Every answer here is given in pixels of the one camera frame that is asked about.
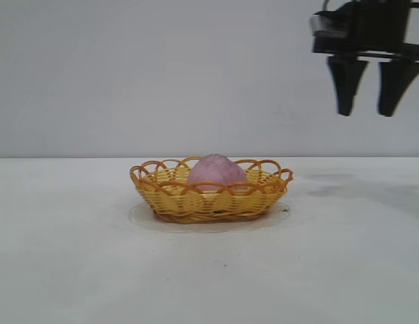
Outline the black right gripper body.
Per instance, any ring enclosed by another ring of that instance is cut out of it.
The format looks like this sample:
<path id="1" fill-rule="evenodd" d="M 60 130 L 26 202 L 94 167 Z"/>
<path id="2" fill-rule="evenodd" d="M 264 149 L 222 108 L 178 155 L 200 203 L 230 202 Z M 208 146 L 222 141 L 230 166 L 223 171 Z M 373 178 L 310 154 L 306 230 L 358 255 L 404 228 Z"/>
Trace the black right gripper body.
<path id="1" fill-rule="evenodd" d="M 332 51 L 419 61 L 419 45 L 405 41 L 413 9 L 419 1 L 348 1 L 327 10 L 326 17 L 346 32 Z"/>

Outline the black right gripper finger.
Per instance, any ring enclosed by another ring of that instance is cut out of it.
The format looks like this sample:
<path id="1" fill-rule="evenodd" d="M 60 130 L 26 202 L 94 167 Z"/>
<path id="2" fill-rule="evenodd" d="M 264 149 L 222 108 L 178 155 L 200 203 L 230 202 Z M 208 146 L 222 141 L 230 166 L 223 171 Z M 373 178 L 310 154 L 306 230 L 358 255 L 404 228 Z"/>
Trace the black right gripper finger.
<path id="1" fill-rule="evenodd" d="M 350 116 L 358 86 L 362 80 L 368 62 L 356 57 L 330 56 L 327 66 L 332 76 L 339 115 Z"/>
<path id="2" fill-rule="evenodd" d="M 410 60 L 380 62 L 379 70 L 378 113 L 392 117 L 406 90 L 419 75 L 419 62 Z"/>

